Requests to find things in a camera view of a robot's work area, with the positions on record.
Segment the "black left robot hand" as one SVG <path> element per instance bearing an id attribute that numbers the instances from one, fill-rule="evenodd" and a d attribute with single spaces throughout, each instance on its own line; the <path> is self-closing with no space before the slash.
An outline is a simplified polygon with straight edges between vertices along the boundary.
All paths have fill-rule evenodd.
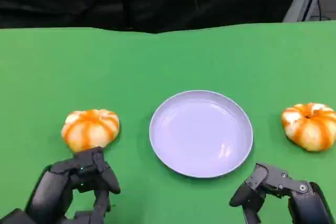
<path id="1" fill-rule="evenodd" d="M 73 191 L 92 191 L 92 210 L 65 214 Z M 73 154 L 73 157 L 48 165 L 43 170 L 24 210 L 14 209 L 1 218 L 1 223 L 104 223 L 111 210 L 109 194 L 121 192 L 118 179 L 104 159 L 103 149 L 95 147 Z"/>

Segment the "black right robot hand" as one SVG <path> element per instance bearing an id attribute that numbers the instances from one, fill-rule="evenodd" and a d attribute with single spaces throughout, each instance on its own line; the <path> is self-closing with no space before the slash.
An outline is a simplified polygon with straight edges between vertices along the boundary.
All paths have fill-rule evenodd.
<path id="1" fill-rule="evenodd" d="M 242 207 L 245 223 L 261 223 L 258 212 L 266 196 L 288 197 L 292 223 L 335 223 L 327 200 L 317 183 L 289 177 L 288 172 L 265 163 L 257 163 L 251 175 L 238 187 L 229 201 Z"/>

